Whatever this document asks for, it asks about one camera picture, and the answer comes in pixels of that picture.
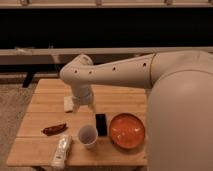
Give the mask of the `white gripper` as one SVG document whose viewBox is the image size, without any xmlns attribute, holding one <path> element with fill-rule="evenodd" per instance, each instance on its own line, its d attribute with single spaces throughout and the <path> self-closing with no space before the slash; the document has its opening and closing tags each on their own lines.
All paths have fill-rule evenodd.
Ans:
<svg viewBox="0 0 213 171">
<path fill-rule="evenodd" d="M 90 85 L 75 85 L 72 89 L 73 112 L 78 112 L 80 105 L 88 105 L 92 112 L 95 112 L 94 94 Z"/>
</svg>

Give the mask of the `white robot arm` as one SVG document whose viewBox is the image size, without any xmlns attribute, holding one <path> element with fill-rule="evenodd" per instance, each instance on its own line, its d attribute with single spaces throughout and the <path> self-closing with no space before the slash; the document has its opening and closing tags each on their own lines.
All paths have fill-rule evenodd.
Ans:
<svg viewBox="0 0 213 171">
<path fill-rule="evenodd" d="M 74 99 L 91 84 L 144 88 L 149 171 L 213 171 L 213 53 L 154 53 L 94 65 L 79 55 L 60 71 Z"/>
</svg>

